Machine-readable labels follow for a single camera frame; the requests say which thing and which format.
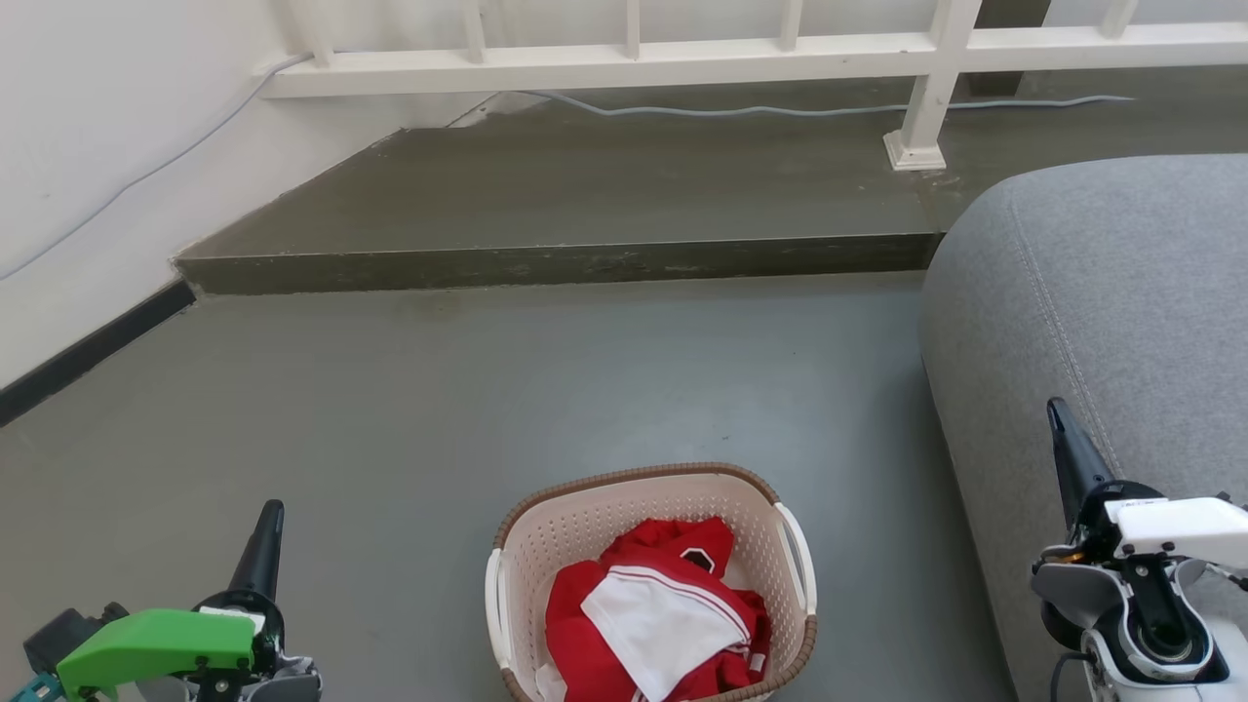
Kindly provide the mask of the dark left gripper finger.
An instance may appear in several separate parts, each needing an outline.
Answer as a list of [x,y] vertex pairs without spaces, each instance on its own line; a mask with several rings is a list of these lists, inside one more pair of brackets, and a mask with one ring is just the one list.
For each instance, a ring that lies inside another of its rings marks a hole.
[[255,520],[253,533],[230,580],[230,588],[260,595],[275,603],[282,542],[285,542],[285,502],[267,498]]

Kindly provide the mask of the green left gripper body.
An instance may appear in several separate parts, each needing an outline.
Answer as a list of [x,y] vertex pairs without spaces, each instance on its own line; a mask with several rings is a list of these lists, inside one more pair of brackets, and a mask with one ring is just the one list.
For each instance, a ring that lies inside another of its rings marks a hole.
[[192,610],[139,610],[104,625],[57,663],[66,700],[119,698],[121,685],[170,677],[191,700],[242,700],[277,672],[285,615],[251,590],[218,592]]

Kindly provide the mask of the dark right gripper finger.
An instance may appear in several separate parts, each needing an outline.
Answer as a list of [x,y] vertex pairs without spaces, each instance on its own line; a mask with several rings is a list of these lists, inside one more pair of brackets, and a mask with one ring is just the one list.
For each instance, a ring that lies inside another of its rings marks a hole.
[[1111,483],[1112,477],[1104,457],[1065,398],[1051,397],[1047,401],[1046,418],[1052,440],[1061,506],[1065,511],[1065,528],[1067,532],[1073,532],[1088,498],[1104,492],[1104,485]]

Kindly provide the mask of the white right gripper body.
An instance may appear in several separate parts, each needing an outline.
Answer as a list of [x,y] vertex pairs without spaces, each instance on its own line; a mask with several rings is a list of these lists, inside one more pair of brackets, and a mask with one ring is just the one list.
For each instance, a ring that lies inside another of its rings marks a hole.
[[1247,512],[1221,497],[1167,498],[1132,481],[1096,483],[1067,505],[1070,545],[1087,563],[1132,557],[1247,568]]

